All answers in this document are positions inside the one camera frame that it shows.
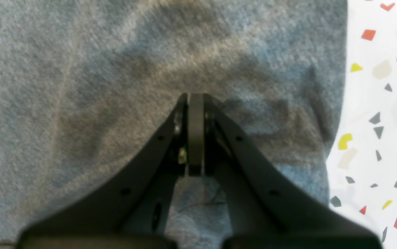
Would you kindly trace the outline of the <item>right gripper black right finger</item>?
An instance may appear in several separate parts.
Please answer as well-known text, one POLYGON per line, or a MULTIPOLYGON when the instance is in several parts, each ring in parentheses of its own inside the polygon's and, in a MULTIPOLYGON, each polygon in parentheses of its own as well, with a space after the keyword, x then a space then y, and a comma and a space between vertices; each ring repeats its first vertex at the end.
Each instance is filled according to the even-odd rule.
POLYGON ((228 202, 224 249, 380 249, 373 232, 295 186, 208 94, 196 95, 196 175, 213 176, 228 202))

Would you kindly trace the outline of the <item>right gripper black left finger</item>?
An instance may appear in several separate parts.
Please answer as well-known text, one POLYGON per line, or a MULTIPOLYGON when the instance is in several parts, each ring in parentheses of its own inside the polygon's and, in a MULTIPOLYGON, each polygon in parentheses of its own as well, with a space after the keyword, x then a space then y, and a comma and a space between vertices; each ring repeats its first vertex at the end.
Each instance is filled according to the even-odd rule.
POLYGON ((164 236, 174 186, 185 175, 188 95, 108 182, 25 229, 17 249, 176 249, 164 236))

